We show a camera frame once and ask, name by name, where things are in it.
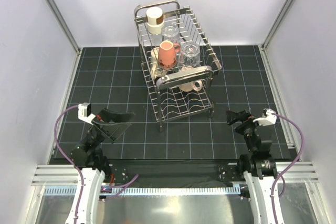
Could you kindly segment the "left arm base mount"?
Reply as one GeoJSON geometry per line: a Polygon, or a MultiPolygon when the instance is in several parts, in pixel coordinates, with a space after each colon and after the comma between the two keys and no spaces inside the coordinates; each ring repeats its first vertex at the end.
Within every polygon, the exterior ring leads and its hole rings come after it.
{"type": "Polygon", "coordinates": [[[129,181],[128,168],[124,165],[111,165],[111,172],[108,174],[104,182],[108,185],[121,185],[129,181]]]}

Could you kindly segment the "pink mug with handle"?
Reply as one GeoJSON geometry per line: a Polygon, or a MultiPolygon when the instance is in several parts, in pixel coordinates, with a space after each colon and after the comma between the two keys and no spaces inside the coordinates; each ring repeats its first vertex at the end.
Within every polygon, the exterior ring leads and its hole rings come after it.
{"type": "MultiPolygon", "coordinates": [[[[191,69],[194,69],[194,67],[192,67],[192,66],[183,66],[179,70],[179,72],[186,71],[186,70],[191,70],[191,69]]],[[[188,82],[188,83],[180,84],[178,87],[183,92],[190,92],[190,91],[199,92],[199,91],[201,91],[201,89],[203,87],[203,83],[202,83],[201,80],[197,80],[197,81],[191,81],[191,82],[188,82]]]]}

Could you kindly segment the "clear plastic cup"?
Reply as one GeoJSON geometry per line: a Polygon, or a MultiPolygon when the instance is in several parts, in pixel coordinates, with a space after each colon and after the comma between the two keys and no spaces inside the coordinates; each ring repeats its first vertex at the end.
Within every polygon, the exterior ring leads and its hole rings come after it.
{"type": "Polygon", "coordinates": [[[199,67],[201,65],[200,47],[197,43],[190,41],[181,44],[179,63],[184,67],[199,67]]]}
{"type": "Polygon", "coordinates": [[[180,44],[180,31],[176,24],[166,24],[161,29],[162,41],[180,44]]]}

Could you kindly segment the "cream floral painted mug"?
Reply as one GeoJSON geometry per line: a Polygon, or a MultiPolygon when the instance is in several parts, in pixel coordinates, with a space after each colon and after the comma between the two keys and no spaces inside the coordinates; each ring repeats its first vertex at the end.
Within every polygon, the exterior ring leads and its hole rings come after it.
{"type": "Polygon", "coordinates": [[[155,47],[151,50],[151,56],[150,56],[151,76],[153,79],[161,76],[160,66],[158,64],[158,56],[159,56],[159,47],[155,47]]]}

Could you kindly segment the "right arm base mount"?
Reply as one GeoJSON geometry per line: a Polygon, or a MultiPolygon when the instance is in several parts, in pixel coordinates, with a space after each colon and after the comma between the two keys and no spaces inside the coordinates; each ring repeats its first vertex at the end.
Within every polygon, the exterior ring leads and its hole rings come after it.
{"type": "Polygon", "coordinates": [[[228,163],[218,166],[219,179],[222,182],[238,182],[240,177],[237,174],[237,164],[228,163]]]}

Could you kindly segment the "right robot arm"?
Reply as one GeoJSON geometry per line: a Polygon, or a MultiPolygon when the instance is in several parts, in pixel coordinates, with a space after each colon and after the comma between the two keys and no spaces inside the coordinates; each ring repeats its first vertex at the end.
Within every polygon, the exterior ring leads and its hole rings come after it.
{"type": "Polygon", "coordinates": [[[248,186],[249,199],[254,223],[284,223],[278,193],[278,171],[270,150],[271,140],[262,140],[257,132],[258,126],[270,126],[277,117],[271,109],[264,109],[257,118],[243,110],[226,111],[227,124],[233,125],[237,134],[244,137],[248,153],[239,157],[236,173],[248,186]]]}

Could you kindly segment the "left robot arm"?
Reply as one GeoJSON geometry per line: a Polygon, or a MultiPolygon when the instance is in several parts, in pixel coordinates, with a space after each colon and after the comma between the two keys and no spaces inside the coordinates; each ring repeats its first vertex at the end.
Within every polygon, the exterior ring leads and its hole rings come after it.
{"type": "Polygon", "coordinates": [[[90,103],[73,105],[63,114],[73,109],[78,110],[78,119],[90,124],[90,128],[69,156],[60,151],[78,172],[75,197],[65,223],[95,223],[102,183],[112,175],[109,161],[98,146],[105,140],[114,143],[131,126],[135,114],[104,108],[95,115],[90,103]]]}

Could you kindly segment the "brown metal-lined cup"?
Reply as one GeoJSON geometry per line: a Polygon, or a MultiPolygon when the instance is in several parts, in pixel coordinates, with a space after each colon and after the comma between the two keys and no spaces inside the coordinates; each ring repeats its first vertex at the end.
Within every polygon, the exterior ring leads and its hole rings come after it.
{"type": "Polygon", "coordinates": [[[158,35],[164,24],[164,16],[161,8],[154,6],[146,11],[147,30],[151,34],[158,35]]]}

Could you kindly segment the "coral mug white interior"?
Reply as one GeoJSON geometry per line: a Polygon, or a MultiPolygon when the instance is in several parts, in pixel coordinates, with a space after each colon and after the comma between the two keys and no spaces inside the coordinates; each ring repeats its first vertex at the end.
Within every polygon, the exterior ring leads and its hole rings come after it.
{"type": "Polygon", "coordinates": [[[165,70],[172,69],[177,63],[176,54],[180,52],[180,44],[164,40],[159,45],[158,61],[165,70]]]}

